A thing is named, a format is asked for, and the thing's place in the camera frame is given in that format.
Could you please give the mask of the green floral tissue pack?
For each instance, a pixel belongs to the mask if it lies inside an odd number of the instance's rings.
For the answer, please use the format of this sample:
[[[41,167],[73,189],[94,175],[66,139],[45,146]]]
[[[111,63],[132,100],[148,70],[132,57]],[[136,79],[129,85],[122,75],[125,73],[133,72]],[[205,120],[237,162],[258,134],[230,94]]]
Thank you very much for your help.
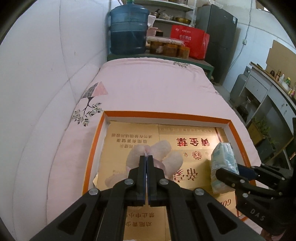
[[[216,171],[220,168],[239,174],[237,161],[230,143],[220,142],[211,154],[211,187],[214,194],[233,192],[232,187],[217,179]]]

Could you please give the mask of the pink white unicorn plush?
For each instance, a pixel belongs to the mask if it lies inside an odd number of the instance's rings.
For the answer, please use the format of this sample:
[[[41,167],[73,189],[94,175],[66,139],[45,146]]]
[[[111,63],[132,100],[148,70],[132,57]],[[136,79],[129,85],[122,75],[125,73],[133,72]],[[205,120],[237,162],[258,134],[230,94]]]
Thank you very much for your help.
[[[183,164],[182,155],[178,151],[171,149],[171,144],[167,140],[162,140],[152,146],[136,145],[129,152],[126,159],[126,172],[108,177],[105,184],[108,188],[113,187],[117,182],[128,177],[131,169],[139,166],[140,156],[152,156],[154,166],[162,169],[167,179],[173,180],[173,175],[181,168]]]

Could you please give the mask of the yellow planter with grass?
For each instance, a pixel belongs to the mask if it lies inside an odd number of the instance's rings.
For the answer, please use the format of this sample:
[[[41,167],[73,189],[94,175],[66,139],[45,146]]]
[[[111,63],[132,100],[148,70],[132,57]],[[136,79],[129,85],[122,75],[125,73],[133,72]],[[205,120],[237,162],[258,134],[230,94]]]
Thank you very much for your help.
[[[270,139],[270,126],[265,118],[253,118],[248,125],[248,133],[255,146],[259,145],[266,139]]]

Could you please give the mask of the orange rimmed cardboard box tray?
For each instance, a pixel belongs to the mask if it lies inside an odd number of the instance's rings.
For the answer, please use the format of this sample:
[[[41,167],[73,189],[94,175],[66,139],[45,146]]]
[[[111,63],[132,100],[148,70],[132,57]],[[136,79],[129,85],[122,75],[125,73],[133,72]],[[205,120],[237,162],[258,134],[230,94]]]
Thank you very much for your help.
[[[229,119],[107,110],[95,132],[83,190],[112,187],[137,166],[135,157],[152,155],[155,166],[181,187],[212,192],[211,157],[219,143],[231,145],[239,164],[260,163],[247,130]]]

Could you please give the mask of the grey kitchen counter cabinet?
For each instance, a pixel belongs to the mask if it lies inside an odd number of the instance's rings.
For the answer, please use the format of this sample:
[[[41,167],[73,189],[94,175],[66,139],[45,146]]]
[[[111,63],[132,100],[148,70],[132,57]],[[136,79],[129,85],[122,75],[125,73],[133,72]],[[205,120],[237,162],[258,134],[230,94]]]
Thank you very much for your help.
[[[295,104],[268,75],[259,68],[246,67],[244,81],[235,85],[230,94],[236,94],[233,108],[248,128],[253,118],[267,120],[270,139],[255,146],[262,162],[281,155],[293,140]]]

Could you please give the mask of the bottles on counter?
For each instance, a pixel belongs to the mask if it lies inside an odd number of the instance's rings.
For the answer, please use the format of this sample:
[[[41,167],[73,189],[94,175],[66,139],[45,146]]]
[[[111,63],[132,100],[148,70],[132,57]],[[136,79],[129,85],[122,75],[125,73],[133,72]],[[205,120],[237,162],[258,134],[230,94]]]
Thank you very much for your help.
[[[271,70],[269,73],[276,83],[288,94],[289,97],[293,98],[295,96],[295,83],[292,83],[290,77],[285,77],[281,70],[278,70],[277,73],[274,70]]]

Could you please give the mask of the dark grey refrigerator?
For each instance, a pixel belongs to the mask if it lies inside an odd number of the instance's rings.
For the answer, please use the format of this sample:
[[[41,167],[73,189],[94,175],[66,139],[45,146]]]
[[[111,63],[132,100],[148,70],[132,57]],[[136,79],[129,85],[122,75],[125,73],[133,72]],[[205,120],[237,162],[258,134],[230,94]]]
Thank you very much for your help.
[[[197,10],[195,27],[210,36],[205,61],[214,67],[214,82],[220,83],[230,61],[237,18],[214,4],[202,6]]]

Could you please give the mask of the pink bed blanket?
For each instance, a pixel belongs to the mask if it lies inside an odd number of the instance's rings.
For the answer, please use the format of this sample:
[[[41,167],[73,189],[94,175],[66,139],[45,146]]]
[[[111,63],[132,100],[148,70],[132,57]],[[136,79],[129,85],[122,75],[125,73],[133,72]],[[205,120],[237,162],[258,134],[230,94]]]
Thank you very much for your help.
[[[86,166],[99,120],[107,110],[223,118],[246,129],[198,66],[159,58],[106,62],[76,105],[53,160],[47,222],[89,190],[83,190]]]

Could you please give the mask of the red shopping bag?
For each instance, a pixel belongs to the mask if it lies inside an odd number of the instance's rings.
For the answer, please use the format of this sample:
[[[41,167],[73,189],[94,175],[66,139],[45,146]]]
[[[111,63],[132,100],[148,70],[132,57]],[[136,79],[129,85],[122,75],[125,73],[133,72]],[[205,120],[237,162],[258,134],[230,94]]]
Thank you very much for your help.
[[[172,25],[170,37],[184,42],[190,48],[189,57],[204,60],[210,35],[204,30],[183,25]]]

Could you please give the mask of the jars of preserved food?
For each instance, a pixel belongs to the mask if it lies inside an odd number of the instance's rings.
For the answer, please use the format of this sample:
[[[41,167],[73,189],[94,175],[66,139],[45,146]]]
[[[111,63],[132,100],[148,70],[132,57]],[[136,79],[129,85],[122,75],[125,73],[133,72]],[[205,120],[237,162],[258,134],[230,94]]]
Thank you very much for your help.
[[[168,57],[177,57],[188,59],[190,48],[185,46],[182,40],[148,36],[147,44],[149,45],[149,53],[154,55],[163,55]]]

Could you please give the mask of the green metal shelf rack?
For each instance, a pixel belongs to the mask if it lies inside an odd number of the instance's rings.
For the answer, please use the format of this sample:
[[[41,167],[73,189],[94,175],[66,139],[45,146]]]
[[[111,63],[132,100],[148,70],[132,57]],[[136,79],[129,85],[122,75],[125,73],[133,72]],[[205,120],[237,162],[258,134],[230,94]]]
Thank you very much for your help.
[[[156,22],[161,24],[194,27],[197,1],[135,1],[145,6],[151,13],[158,12]]]

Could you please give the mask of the blue water jug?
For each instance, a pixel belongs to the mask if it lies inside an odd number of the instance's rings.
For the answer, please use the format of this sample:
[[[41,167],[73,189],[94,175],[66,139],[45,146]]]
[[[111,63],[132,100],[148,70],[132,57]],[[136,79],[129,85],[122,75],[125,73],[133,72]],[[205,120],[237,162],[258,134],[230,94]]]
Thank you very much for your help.
[[[110,11],[110,51],[115,55],[145,52],[149,10],[127,1]]]

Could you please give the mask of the cardboard sheets on wall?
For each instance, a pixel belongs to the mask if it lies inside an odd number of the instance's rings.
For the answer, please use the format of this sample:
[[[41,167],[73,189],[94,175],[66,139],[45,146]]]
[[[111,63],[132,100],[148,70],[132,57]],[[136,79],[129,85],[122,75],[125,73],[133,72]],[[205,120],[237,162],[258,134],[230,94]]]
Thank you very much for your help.
[[[266,59],[266,70],[268,72],[274,70],[275,73],[281,70],[281,73],[283,73],[285,77],[290,77],[291,80],[295,80],[295,68],[295,53],[276,40],[273,40],[273,45],[269,49]]]

